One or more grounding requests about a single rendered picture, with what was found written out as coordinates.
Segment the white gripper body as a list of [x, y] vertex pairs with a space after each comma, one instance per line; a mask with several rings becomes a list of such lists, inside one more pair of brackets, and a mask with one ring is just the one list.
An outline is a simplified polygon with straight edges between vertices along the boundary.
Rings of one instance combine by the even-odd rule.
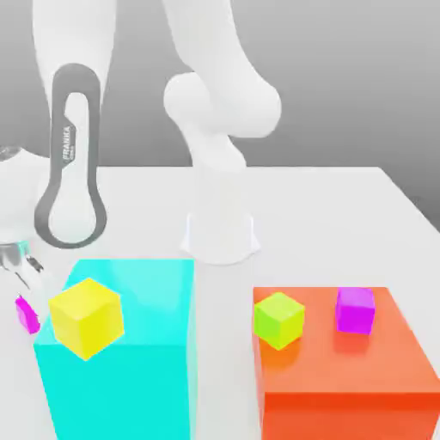
[[40, 263], [22, 263], [11, 266], [7, 271], [21, 281], [19, 295], [27, 302], [38, 317], [40, 324], [46, 321], [49, 314], [50, 283], [47, 273]]

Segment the small lime green cube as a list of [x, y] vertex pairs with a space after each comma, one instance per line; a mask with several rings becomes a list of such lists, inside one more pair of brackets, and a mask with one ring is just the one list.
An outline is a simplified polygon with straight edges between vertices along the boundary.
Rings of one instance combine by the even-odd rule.
[[277, 351], [300, 339], [305, 306], [279, 291], [254, 305], [254, 333]]

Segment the large cyan box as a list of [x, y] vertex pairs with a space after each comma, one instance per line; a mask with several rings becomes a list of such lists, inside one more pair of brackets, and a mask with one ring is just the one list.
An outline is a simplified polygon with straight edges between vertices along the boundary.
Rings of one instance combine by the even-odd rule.
[[125, 333], [84, 361], [43, 325], [34, 352], [57, 440], [193, 440], [193, 261], [83, 259], [64, 285], [86, 278], [120, 295]]

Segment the large orange box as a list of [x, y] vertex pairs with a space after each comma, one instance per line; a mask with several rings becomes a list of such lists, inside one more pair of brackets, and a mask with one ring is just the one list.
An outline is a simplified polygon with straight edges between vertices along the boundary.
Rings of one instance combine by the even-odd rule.
[[284, 287], [305, 307], [281, 351], [254, 338], [261, 440], [431, 440], [440, 378], [389, 290], [375, 287], [371, 335], [337, 331], [334, 287]]

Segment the small magenta cube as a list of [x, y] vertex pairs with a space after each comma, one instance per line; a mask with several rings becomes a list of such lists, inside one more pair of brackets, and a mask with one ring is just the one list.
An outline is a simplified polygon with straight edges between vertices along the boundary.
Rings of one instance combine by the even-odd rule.
[[27, 332], [37, 333], [40, 330], [39, 318], [28, 302], [22, 296], [18, 296], [15, 300], [15, 307], [18, 319]]

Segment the small yellow cube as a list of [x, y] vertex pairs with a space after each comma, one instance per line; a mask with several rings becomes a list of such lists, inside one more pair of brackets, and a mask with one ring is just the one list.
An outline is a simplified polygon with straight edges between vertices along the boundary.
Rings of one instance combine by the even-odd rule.
[[49, 300], [57, 341], [84, 361], [125, 334], [120, 295], [86, 278]]

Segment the small purple cube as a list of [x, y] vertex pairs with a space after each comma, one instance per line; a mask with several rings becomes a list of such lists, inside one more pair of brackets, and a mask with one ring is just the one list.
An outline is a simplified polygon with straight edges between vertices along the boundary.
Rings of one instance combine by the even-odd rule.
[[336, 329], [343, 333], [370, 335], [376, 314], [373, 290], [339, 287], [335, 306]]

